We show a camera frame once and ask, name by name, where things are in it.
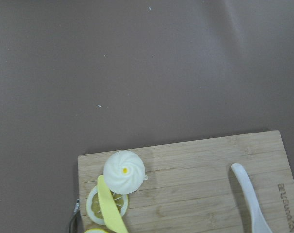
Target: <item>white round object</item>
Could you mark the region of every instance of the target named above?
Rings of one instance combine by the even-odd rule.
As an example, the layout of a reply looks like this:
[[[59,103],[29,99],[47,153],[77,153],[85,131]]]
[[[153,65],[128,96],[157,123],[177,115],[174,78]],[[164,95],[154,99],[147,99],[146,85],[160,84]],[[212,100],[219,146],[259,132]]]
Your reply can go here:
[[[119,151],[104,165],[104,181],[112,192],[129,194],[136,191],[146,179],[143,161],[131,151]]]

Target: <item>dark tabletop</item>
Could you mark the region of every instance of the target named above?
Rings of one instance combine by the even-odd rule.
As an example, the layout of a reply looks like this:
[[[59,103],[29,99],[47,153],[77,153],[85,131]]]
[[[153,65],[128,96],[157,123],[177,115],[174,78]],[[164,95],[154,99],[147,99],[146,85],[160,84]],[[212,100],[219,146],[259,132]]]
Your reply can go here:
[[[0,233],[64,233],[77,157],[280,130],[294,1],[0,0]]]

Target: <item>wooden cutting board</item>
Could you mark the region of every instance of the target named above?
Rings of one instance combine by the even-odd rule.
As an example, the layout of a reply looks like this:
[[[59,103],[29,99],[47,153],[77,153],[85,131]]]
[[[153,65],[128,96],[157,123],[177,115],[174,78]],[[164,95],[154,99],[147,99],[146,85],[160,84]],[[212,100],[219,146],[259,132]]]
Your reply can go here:
[[[232,163],[246,168],[274,233],[294,232],[294,181],[279,131],[130,149],[149,179],[129,195],[130,233],[251,233]],[[110,155],[81,155],[79,188],[85,230],[101,227],[86,213],[88,193]]]

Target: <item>spoon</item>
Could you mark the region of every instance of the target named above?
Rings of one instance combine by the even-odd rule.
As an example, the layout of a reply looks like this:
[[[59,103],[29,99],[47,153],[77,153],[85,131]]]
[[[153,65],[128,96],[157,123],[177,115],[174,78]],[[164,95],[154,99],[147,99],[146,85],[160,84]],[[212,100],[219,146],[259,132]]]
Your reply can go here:
[[[252,220],[252,233],[273,233],[263,217],[255,190],[250,182],[245,168],[241,164],[237,163],[232,164],[231,168],[244,193]]]

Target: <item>wood grain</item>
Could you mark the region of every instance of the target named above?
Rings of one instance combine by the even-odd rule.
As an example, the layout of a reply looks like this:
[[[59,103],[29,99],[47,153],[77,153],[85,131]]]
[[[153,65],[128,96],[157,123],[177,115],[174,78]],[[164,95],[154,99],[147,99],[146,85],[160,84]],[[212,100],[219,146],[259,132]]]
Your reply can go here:
[[[149,176],[129,195],[124,222],[130,232],[251,233],[242,190],[230,169],[232,163],[245,166],[272,231],[290,232],[294,226],[287,220],[291,217],[294,222],[294,181],[279,131],[129,150],[142,158]],[[85,204],[113,153],[78,158],[85,230],[101,227],[88,218]],[[290,216],[286,215],[279,184],[284,184]]]

